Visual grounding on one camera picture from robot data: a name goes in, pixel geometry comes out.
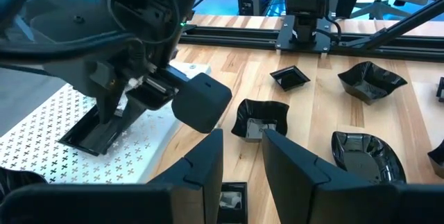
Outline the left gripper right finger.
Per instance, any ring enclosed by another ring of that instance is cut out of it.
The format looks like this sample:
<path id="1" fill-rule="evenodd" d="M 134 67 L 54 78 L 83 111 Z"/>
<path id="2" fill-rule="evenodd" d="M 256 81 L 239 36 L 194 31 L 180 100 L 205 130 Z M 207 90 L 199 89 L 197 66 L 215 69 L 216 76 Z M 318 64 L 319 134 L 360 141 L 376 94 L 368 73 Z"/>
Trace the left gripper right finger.
<path id="1" fill-rule="evenodd" d="M 396 223 L 398 191 L 348 173 L 265 130 L 266 177 L 282 223 Z"/>

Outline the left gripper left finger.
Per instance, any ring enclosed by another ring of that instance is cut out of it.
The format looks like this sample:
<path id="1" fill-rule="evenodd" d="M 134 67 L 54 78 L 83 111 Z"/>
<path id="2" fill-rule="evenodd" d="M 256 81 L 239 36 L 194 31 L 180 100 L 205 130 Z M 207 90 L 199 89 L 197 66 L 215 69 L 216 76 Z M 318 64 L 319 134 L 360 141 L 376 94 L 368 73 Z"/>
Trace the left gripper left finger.
<path id="1" fill-rule="evenodd" d="M 223 178 L 223 131 L 213 130 L 154 177 L 149 223 L 216 223 Z"/>

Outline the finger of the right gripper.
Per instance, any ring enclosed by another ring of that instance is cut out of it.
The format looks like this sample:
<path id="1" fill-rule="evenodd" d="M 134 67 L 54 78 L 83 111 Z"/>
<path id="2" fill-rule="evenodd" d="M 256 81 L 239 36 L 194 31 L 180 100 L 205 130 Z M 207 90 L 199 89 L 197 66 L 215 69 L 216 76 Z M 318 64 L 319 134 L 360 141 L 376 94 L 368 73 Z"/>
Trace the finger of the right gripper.
<path id="1" fill-rule="evenodd" d="M 114 115 L 117 119 L 116 136 L 126 131 L 144 112 L 146 106 L 139 99 L 126 95 L 126 106 L 123 110 L 117 108 Z"/>
<path id="2" fill-rule="evenodd" d="M 107 84 L 107 87 L 95 83 L 94 93 L 100 124 L 106 124 L 111 120 L 120 101 L 121 81 L 115 78 Z"/>

